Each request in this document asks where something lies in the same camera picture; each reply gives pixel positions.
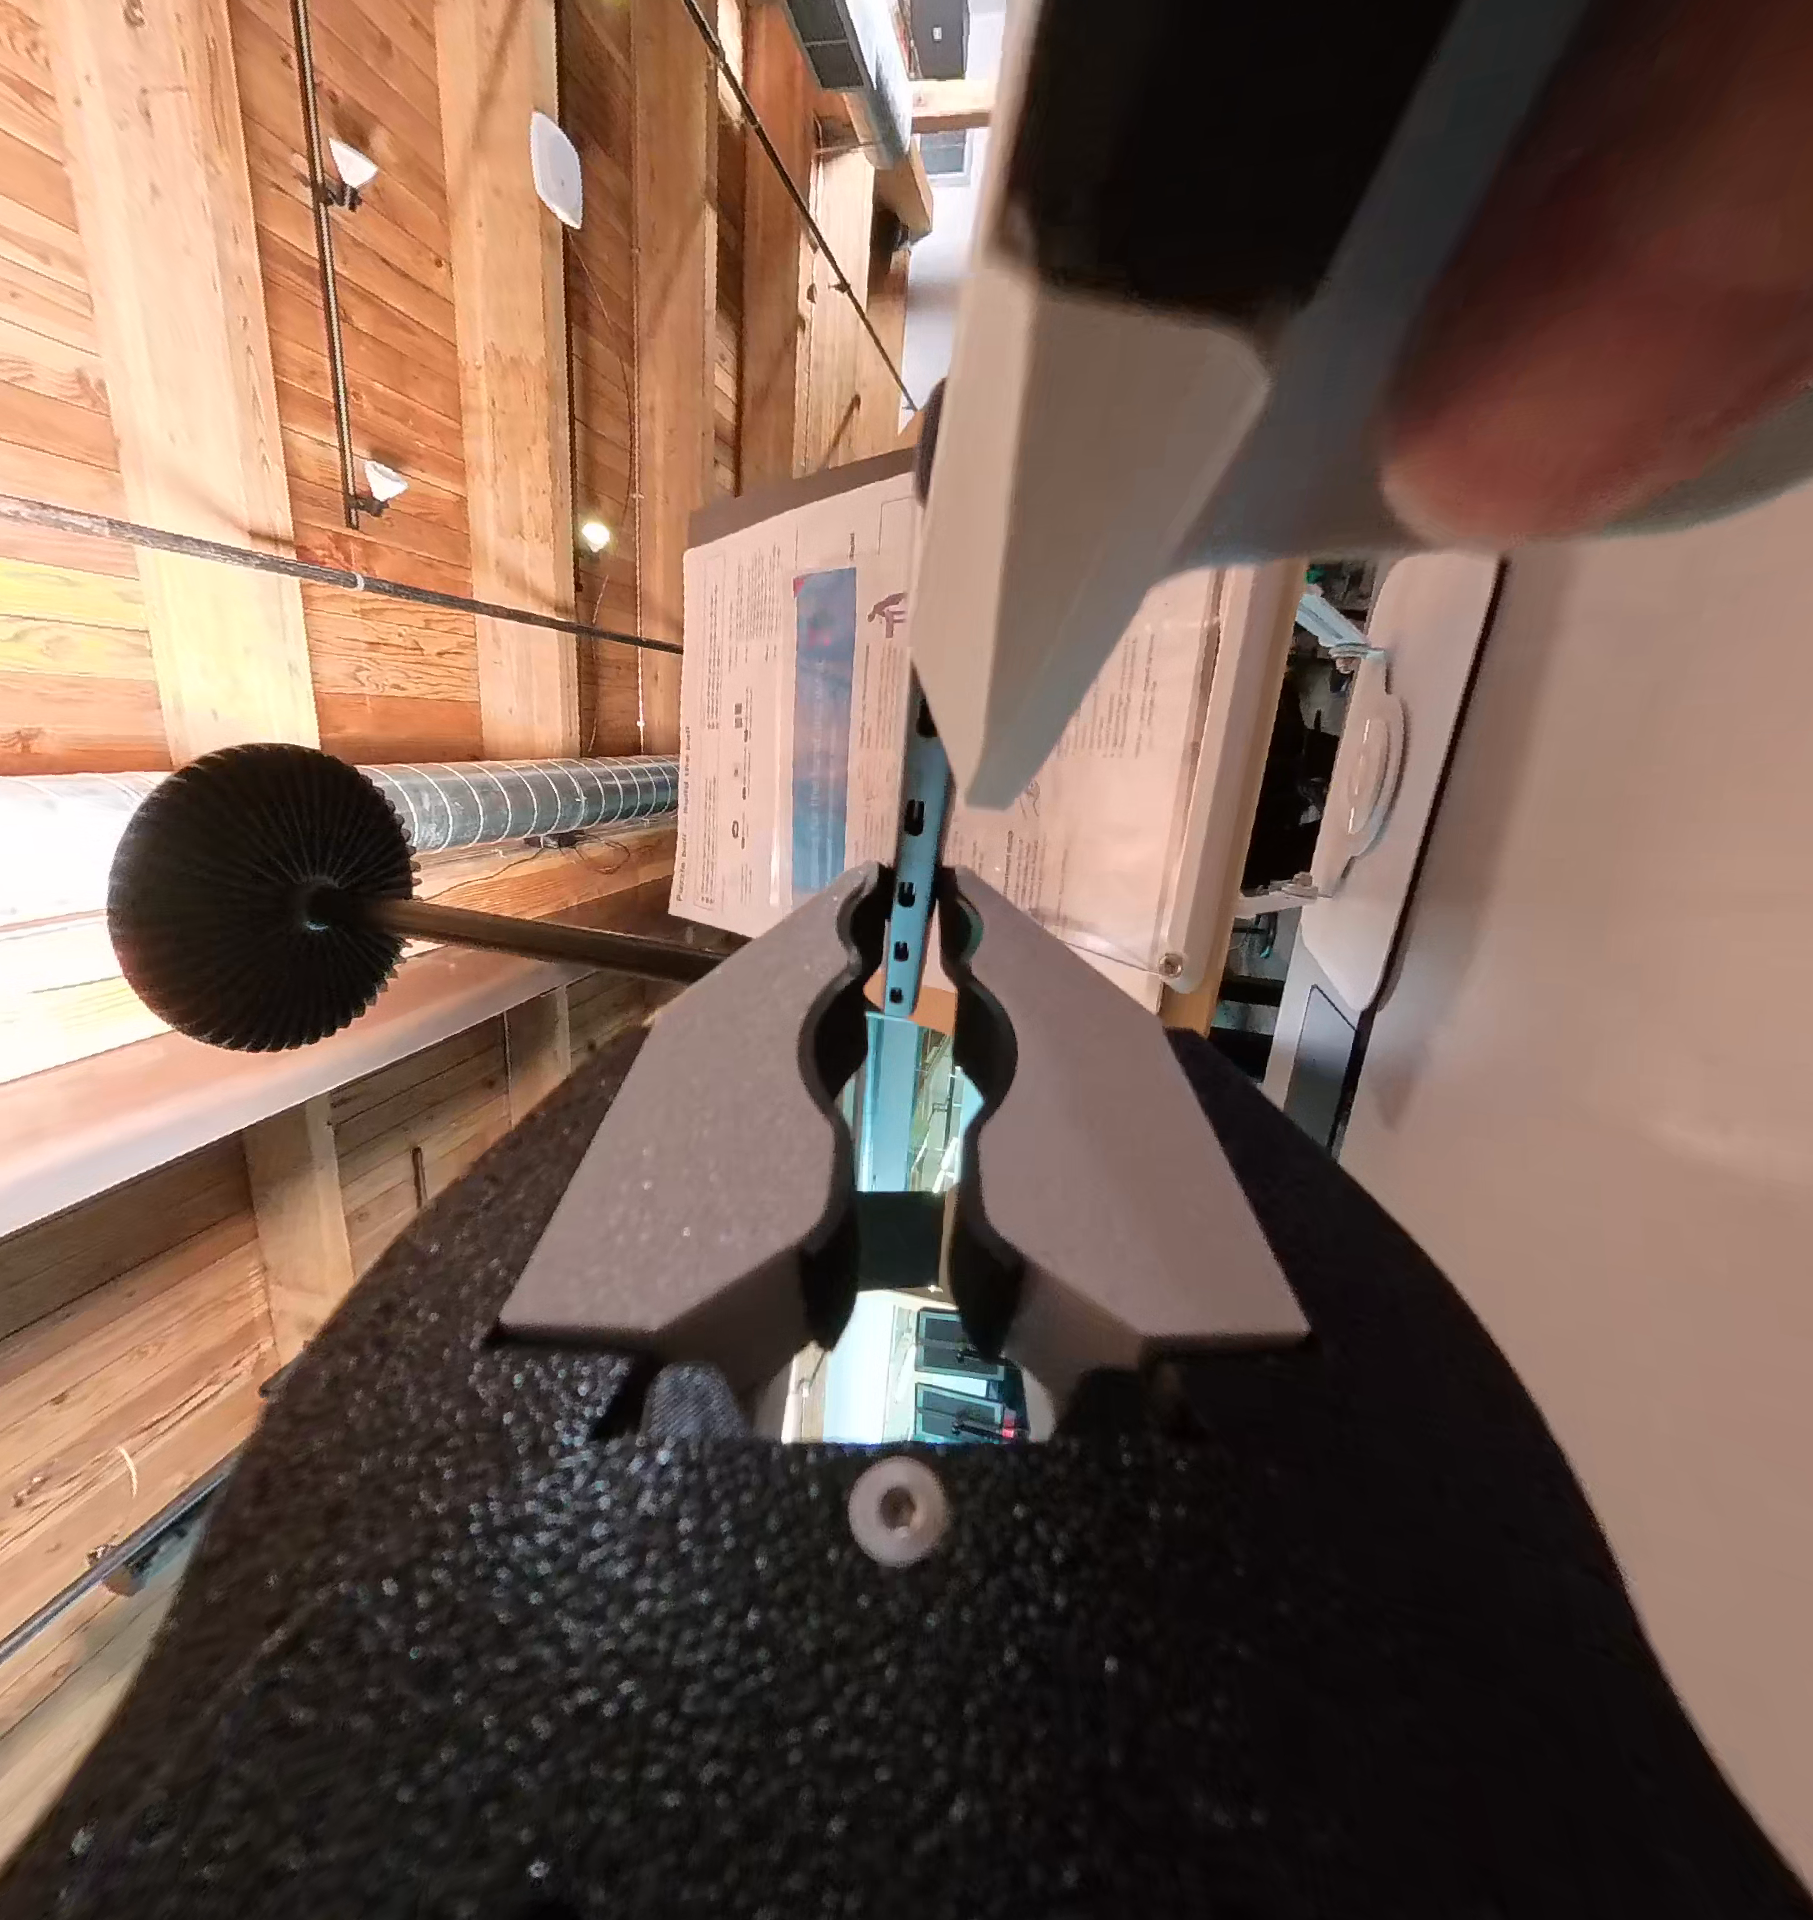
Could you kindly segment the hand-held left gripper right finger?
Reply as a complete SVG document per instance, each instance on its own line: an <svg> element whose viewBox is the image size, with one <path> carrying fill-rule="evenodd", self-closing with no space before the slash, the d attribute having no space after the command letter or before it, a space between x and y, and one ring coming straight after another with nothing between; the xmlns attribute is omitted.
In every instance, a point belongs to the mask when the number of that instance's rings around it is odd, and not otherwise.
<svg viewBox="0 0 1813 1920"><path fill-rule="evenodd" d="M945 1227L974 1346L1067 1413L1093 1380L1308 1342L1160 1020L963 867L945 873L945 967L981 1101Z"/></svg>

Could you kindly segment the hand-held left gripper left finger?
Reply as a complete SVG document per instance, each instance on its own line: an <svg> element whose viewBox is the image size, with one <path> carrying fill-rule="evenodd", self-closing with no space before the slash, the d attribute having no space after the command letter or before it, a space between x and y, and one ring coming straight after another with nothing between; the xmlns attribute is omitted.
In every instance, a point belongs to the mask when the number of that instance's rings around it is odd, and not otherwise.
<svg viewBox="0 0 1813 1920"><path fill-rule="evenodd" d="M742 1397L847 1330L847 1084L869 1055L871 876L849 869L657 1015L497 1319L692 1362Z"/></svg>

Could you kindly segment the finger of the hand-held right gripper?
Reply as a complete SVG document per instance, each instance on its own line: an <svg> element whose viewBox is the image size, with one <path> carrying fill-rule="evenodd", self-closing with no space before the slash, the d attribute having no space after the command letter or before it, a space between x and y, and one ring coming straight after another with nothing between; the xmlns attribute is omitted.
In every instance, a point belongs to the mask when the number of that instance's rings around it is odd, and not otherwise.
<svg viewBox="0 0 1813 1920"><path fill-rule="evenodd" d="M1587 10L1011 18L913 598L966 800L1025 787L1174 575L1412 546L1390 397Z"/></svg>

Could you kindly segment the teal slotted bar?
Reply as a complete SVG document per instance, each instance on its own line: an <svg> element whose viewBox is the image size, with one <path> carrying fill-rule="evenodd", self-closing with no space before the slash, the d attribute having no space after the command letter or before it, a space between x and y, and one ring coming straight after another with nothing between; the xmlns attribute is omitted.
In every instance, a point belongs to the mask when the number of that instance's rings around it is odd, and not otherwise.
<svg viewBox="0 0 1813 1920"><path fill-rule="evenodd" d="M949 815L946 754L920 686L909 701L902 813L885 947L871 982L869 1051L849 1095L856 1186L935 1193L958 1177L960 1139L979 1095L958 1068L958 997L940 967L939 879Z"/></svg>

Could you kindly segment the white desk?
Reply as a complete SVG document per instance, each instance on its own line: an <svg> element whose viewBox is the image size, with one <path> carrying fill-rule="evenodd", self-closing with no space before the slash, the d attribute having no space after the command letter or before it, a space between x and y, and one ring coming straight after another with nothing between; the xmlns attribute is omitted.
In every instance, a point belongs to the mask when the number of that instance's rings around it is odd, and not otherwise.
<svg viewBox="0 0 1813 1920"><path fill-rule="evenodd" d="M1813 1892L1813 483L1506 566L1343 1163Z"/></svg>

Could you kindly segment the person's right hand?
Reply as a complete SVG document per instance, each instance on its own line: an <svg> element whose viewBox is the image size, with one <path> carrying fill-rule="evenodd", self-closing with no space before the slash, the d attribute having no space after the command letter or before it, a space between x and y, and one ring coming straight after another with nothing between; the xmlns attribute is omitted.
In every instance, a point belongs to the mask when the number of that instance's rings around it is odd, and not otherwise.
<svg viewBox="0 0 1813 1920"><path fill-rule="evenodd" d="M1813 2L1596 4L1436 289L1382 451L1441 547L1576 540L1813 387Z"/></svg>

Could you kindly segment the acrylic sign with papers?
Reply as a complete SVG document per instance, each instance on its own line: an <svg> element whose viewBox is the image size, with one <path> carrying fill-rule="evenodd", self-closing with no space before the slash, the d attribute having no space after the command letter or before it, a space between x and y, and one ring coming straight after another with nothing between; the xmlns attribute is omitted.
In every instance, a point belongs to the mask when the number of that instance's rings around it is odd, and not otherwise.
<svg viewBox="0 0 1813 1920"><path fill-rule="evenodd" d="M889 861L913 725L909 450L724 498L683 558L672 913L759 936ZM1299 566L1153 589L1014 805L956 797L968 867L1149 1011L1219 970Z"/></svg>

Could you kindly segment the black tension rod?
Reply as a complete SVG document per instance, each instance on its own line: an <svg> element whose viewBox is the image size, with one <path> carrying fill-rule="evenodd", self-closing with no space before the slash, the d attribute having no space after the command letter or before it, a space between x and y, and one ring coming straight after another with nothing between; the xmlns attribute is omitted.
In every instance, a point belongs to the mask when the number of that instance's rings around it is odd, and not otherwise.
<svg viewBox="0 0 1813 1920"><path fill-rule="evenodd" d="M275 552L269 554L228 541L171 534L119 516L101 516L81 510L59 507L51 501L13 494L0 494L0 522L71 540L119 544L143 554L155 554L171 561L204 562L233 570L269 575L273 579L285 579L301 585L318 585L343 593L380 598L410 609L462 612L471 614L474 620L489 619L516 629L557 634L571 640L618 646L635 655L671 659L683 656L683 646L678 641L615 631L604 626L582 622L578 619L568 619L554 612L516 609L509 604L496 604L425 585L399 584L386 577L366 575L364 570L305 562L295 557L282 557Z"/></svg>
<svg viewBox="0 0 1813 1920"><path fill-rule="evenodd" d="M884 336L880 334L878 326L871 320L869 306L853 291L840 258L833 253L828 235L824 233L821 223L814 220L809 195L800 191L799 181L793 178L791 170L785 165L785 160L776 142L774 132L768 129L768 125L765 124L763 115L759 114L759 108L754 106L749 99L748 84L743 81L735 65L728 58L728 44L722 35L719 33L719 28L706 18L700 2L685 2L683 8L688 18L692 19L696 31L702 37L702 47L708 54L711 65L717 69L720 81L732 93L739 108L739 115L746 128L749 129L753 141L759 144L763 158L774 168L776 181L780 183L788 202L793 205L799 223L805 236L809 239L813 252L826 262L828 272L833 282L833 291L847 302L849 310L853 311L859 326L862 329L866 340L871 343L875 358L880 359L889 381L895 382L896 395L909 409L909 419L910 421L920 419L924 413L925 403L915 395L915 392L907 382L904 373L896 363L893 350L885 345Z"/></svg>

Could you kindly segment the grey panel with round disc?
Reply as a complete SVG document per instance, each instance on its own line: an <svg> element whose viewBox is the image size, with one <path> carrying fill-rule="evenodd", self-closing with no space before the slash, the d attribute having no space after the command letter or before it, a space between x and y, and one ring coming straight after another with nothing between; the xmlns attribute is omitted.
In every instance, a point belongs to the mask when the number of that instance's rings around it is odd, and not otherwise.
<svg viewBox="0 0 1813 1920"><path fill-rule="evenodd" d="M1301 915L1308 989L1286 1112L1343 1145L1504 564L1392 564L1353 674Z"/></svg>

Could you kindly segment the black pleated pendant lamp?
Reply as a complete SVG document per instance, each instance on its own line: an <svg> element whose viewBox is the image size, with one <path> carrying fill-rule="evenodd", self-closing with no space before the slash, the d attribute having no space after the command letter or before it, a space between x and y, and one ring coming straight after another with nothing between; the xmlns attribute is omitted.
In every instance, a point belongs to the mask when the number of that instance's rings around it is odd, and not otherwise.
<svg viewBox="0 0 1813 1920"><path fill-rule="evenodd" d="M412 941L676 986L722 964L666 939L415 899L390 800L292 745L216 750L164 778L115 846L102 918L145 1009L240 1053L358 1021Z"/></svg>

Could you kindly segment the black light track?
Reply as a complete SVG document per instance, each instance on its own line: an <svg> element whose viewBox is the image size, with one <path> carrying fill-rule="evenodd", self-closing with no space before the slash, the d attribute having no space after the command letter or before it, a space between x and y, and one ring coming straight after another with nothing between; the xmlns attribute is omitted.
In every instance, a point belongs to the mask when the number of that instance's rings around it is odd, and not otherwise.
<svg viewBox="0 0 1813 1920"><path fill-rule="evenodd" d="M310 181L312 225L315 239L319 322L328 369L328 395L335 421L343 524L347 532L360 534L364 522L364 501L353 476L355 450L351 437L351 403L343 348L339 267L333 235L337 183L331 178L325 168L310 4L288 2L288 12L295 47L295 84L299 95L303 150Z"/></svg>

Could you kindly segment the silver ribbed air duct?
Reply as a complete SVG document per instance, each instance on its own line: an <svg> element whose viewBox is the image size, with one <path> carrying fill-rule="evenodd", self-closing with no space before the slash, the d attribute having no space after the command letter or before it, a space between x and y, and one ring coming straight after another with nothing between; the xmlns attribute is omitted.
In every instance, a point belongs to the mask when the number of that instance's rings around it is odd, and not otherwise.
<svg viewBox="0 0 1813 1920"><path fill-rule="evenodd" d="M414 853L671 815L676 757L604 757L366 767ZM0 932L101 913L125 823L165 773L0 775Z"/></svg>

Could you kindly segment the grey vent duct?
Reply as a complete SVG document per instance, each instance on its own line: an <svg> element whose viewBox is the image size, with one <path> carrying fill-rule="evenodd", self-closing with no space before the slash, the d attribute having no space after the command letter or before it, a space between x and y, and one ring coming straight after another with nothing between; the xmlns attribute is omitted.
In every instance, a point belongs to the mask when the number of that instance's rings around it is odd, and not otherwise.
<svg viewBox="0 0 1813 1920"><path fill-rule="evenodd" d="M783 2L781 10L814 84L845 100L853 132L878 172L910 158L913 84L946 54L966 58L966 28L950 4Z"/></svg>

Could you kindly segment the metal ceiling bracket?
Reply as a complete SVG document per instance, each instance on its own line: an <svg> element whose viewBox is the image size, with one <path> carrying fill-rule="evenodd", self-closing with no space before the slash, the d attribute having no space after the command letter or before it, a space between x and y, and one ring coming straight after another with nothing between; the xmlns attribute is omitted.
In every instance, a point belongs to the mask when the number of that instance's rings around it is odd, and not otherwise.
<svg viewBox="0 0 1813 1920"><path fill-rule="evenodd" d="M170 1501L150 1522L101 1549L89 1567L94 1581L113 1597L143 1595L198 1544L198 1534L217 1509L226 1484L228 1475L204 1475Z"/></svg>

